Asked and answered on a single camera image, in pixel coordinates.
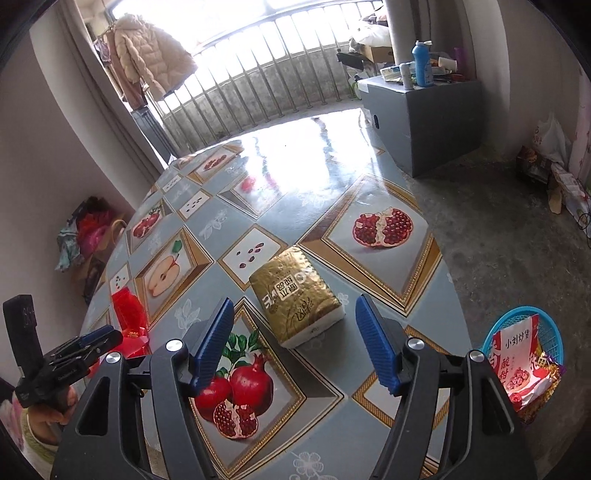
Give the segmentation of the person's left hand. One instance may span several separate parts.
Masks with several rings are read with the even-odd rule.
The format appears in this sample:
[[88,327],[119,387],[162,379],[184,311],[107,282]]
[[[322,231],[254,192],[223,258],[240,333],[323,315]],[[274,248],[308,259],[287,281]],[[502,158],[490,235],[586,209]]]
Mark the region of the person's left hand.
[[45,404],[35,404],[27,409],[29,423],[32,427],[48,427],[50,424],[66,425],[77,403],[78,395],[73,387],[69,387],[64,412]]

